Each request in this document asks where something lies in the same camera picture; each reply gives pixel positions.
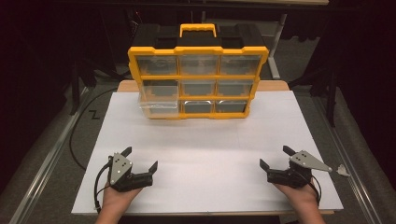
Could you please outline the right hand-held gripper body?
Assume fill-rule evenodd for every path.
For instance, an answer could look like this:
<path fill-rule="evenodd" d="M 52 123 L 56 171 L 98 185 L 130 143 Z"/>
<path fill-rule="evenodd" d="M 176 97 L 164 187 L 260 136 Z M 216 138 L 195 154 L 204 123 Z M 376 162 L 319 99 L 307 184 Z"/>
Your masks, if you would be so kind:
<path fill-rule="evenodd" d="M 267 181 L 273 184 L 289 186 L 294 189 L 302 188 L 310 183 L 313 177 L 313 170 L 330 173 L 332 168 L 309 152 L 301 150 L 296 152 L 295 155 L 289 156 L 288 169 L 275 170 L 270 168 L 270 170 L 266 172 Z"/>

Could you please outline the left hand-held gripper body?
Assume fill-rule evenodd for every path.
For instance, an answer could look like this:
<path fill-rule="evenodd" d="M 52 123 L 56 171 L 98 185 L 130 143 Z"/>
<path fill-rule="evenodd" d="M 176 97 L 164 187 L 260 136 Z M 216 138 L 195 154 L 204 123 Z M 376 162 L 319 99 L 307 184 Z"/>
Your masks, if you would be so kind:
<path fill-rule="evenodd" d="M 142 189 L 153 184 L 153 167 L 142 174 L 132 172 L 133 163 L 120 153 L 115 153 L 111 160 L 107 181 L 118 192 Z"/>

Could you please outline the person's right hand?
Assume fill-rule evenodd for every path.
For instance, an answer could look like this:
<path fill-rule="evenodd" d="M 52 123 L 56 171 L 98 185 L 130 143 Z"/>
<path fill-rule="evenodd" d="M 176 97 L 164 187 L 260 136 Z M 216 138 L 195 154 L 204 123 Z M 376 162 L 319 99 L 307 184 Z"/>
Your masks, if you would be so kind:
<path fill-rule="evenodd" d="M 318 206 L 317 194 L 309 185 L 298 189 L 280 184 L 275 184 L 275 187 L 287 197 L 294 209 Z"/>

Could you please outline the person's left hand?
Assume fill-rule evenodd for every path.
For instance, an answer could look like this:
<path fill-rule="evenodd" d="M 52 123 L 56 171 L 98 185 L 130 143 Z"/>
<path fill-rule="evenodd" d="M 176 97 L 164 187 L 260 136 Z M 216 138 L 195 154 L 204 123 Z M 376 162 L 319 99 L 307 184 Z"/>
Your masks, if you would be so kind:
<path fill-rule="evenodd" d="M 106 183 L 102 211 L 114 214 L 124 214 L 130 207 L 133 199 L 141 192 L 141 189 L 132 189 L 126 192 L 118 192 Z"/>

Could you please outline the small white paper scrap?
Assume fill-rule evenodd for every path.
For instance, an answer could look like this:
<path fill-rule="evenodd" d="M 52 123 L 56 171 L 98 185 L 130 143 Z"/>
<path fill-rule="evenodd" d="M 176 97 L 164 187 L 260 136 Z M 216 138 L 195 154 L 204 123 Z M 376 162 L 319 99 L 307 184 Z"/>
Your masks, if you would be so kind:
<path fill-rule="evenodd" d="M 347 168 L 343 164 L 338 166 L 336 173 L 345 177 L 350 177 L 350 174 L 347 172 Z"/>

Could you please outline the white table cover board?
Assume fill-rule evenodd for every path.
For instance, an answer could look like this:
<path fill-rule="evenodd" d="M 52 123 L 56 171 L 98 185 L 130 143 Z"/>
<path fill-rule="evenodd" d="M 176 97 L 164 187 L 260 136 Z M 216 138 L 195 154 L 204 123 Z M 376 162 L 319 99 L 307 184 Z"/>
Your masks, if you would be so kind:
<path fill-rule="evenodd" d="M 260 159 L 284 170 L 283 146 L 314 156 L 318 148 L 292 91 L 261 91 L 245 119 L 147 119 L 132 92 L 112 94 L 73 206 L 94 214 L 93 189 L 106 177 L 108 156 L 132 148 L 133 170 L 156 161 L 152 186 L 132 202 L 131 215 L 280 214 L 285 196 L 266 180 Z"/>

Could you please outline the clear plastic pull-out bin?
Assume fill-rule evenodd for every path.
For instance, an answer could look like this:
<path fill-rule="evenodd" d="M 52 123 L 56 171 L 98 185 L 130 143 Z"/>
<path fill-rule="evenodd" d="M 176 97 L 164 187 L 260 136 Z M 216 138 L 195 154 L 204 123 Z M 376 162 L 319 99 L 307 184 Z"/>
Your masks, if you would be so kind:
<path fill-rule="evenodd" d="M 139 106 L 148 119 L 178 117 L 179 94 L 176 80 L 144 80 L 139 91 Z"/>

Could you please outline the black stand leg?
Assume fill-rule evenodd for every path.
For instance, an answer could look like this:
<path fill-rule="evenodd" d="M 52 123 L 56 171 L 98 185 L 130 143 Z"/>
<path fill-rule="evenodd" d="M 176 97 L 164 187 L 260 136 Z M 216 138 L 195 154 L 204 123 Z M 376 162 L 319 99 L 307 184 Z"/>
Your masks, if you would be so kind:
<path fill-rule="evenodd" d="M 93 72 L 92 62 L 86 58 L 74 61 L 71 73 L 72 109 L 70 114 L 75 115 L 80 105 L 79 82 L 82 81 L 85 87 L 95 87 L 96 78 Z"/>
<path fill-rule="evenodd" d="M 334 127 L 334 107 L 335 107 L 335 94 L 336 94 L 336 73 L 331 71 L 329 74 L 328 82 L 328 98 L 326 105 L 326 118 L 329 124 Z"/>

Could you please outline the yellow black drawer organizer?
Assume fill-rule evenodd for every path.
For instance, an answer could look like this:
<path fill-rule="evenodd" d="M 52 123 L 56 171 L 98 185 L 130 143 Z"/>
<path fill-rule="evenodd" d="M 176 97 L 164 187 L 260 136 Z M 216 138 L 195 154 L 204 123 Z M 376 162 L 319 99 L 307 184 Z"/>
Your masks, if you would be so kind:
<path fill-rule="evenodd" d="M 251 23 L 141 24 L 128 49 L 149 119 L 247 117 L 268 54 Z"/>

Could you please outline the white metal stand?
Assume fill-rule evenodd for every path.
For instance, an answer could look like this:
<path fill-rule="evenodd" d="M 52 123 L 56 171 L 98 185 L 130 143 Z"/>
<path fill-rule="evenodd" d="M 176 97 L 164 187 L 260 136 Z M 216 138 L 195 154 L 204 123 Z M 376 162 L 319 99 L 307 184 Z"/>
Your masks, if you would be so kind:
<path fill-rule="evenodd" d="M 269 65 L 269 69 L 271 71 L 272 79 L 280 79 L 280 74 L 278 72 L 277 65 L 276 65 L 275 54 L 276 54 L 276 49 L 277 49 L 277 46 L 279 43 L 279 39 L 281 37 L 283 28 L 285 26 L 286 19 L 287 19 L 287 14 L 282 14 L 280 16 L 279 21 L 276 24 L 276 32 L 275 32 L 275 36 L 273 38 L 272 48 L 270 50 L 270 54 L 268 57 L 268 65 Z"/>

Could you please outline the set of clear drawers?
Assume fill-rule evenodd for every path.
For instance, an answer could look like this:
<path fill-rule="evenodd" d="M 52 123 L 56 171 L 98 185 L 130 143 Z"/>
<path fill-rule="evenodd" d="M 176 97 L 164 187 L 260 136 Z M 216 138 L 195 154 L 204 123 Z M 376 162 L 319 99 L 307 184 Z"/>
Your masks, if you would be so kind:
<path fill-rule="evenodd" d="M 260 55 L 139 56 L 142 80 L 178 82 L 178 115 L 246 113 Z"/>

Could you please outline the metal floor rail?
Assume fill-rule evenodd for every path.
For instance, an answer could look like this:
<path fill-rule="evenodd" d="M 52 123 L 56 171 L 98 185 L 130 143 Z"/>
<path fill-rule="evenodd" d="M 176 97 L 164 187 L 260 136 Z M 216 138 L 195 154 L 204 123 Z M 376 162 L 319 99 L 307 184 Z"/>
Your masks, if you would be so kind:
<path fill-rule="evenodd" d="M 25 224 L 27 222 L 28 217 L 31 215 L 36 202 L 46 187 L 50 176 L 59 158 L 61 157 L 61 154 L 63 153 L 63 146 L 67 136 L 71 133 L 71 130 L 77 123 L 77 120 L 82 113 L 82 107 L 87 102 L 91 94 L 92 89 L 87 87 L 83 88 L 82 92 L 78 94 L 80 105 L 77 107 L 75 114 L 68 118 L 57 141 L 50 148 L 48 155 L 37 171 L 35 178 L 23 196 L 18 208 L 16 209 L 12 219 L 8 222 L 8 224 Z"/>
<path fill-rule="evenodd" d="M 364 183 L 359 177 L 356 168 L 352 164 L 352 160 L 348 156 L 347 151 L 342 144 L 340 136 L 326 117 L 326 109 L 323 105 L 323 102 L 317 97 L 314 97 L 312 101 L 315 105 L 316 110 L 320 114 L 322 122 L 326 125 L 326 128 L 330 133 L 333 143 L 335 144 L 335 151 L 338 159 L 341 161 L 341 164 L 345 166 L 346 172 L 350 174 L 350 177 L 347 178 L 347 181 L 361 208 L 364 218 L 366 219 L 368 224 L 382 224 L 382 221 L 378 217 L 378 214 L 373 206 L 367 188 L 364 186 Z"/>

